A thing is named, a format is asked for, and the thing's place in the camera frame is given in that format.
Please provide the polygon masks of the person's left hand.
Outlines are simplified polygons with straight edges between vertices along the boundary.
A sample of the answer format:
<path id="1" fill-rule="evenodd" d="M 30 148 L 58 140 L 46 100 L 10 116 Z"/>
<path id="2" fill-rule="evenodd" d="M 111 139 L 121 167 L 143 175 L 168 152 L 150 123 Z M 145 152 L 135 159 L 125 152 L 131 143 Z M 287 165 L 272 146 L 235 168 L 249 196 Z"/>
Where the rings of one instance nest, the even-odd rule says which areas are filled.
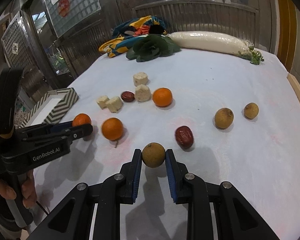
<path id="1" fill-rule="evenodd" d="M 23 196 L 23 205 L 29 209 L 37 202 L 37 193 L 34 184 L 33 170 L 27 172 L 26 180 L 19 184 L 19 191 Z M 7 200 L 15 200 L 17 193 L 12 187 L 0 180 L 0 195 Z"/>

